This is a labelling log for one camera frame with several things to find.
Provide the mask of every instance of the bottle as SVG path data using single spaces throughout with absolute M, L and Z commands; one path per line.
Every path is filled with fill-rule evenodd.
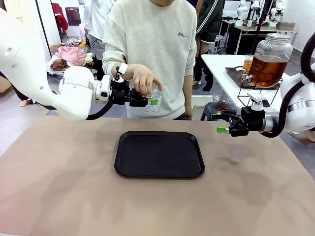
M 148 98 L 148 105 L 146 106 L 146 115 L 150 117 L 154 117 L 159 113 L 164 91 L 160 91 L 156 85 L 153 85 L 152 92 L 152 96 Z
M 290 39 L 286 34 L 269 33 L 258 44 L 249 71 L 252 85 L 270 88 L 278 83 L 293 51 Z

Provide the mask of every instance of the jar lid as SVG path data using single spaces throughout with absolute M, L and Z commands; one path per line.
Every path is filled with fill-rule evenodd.
M 266 38 L 276 41 L 290 41 L 291 36 L 282 33 L 269 33 L 267 34 Z

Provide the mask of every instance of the sweatshirt sleeve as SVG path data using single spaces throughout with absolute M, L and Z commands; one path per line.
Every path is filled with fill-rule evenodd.
M 118 62 L 128 63 L 126 33 L 123 14 L 119 12 L 119 6 L 114 6 L 105 21 L 103 43 L 105 52 L 103 54 L 103 70 L 106 75 L 112 76 L 112 67 Z
M 196 26 L 197 26 L 197 14 L 194 11 L 194 21 L 193 21 L 193 29 L 191 35 L 191 43 L 189 54 L 186 63 L 185 76 L 193 75 L 193 67 L 195 66 L 195 56 L 197 53 L 197 44 L 196 44 Z
M 84 0 L 84 13 L 83 13 L 83 26 L 85 29 L 90 30 L 90 19 L 91 19 L 91 11 L 92 11 L 92 0 Z
M 214 18 L 217 16 L 221 10 L 221 0 L 211 0 L 210 4 L 207 5 L 206 11 L 200 16 L 197 24 L 197 35 L 202 34 L 205 29 L 211 24 Z

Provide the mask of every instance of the human hand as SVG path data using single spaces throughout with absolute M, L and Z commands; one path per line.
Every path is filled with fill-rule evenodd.
M 133 72 L 134 88 L 142 95 L 152 96 L 152 84 L 155 83 L 160 91 L 163 91 L 163 83 L 159 77 L 144 65 L 130 65 Z
M 185 105 L 185 115 L 188 119 L 191 119 L 193 116 L 191 105 Z

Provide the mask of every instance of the pink cloth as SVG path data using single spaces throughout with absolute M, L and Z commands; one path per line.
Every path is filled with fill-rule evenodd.
M 59 47 L 56 52 L 56 56 L 78 66 L 83 66 L 86 55 L 87 54 L 79 50 L 78 47 Z

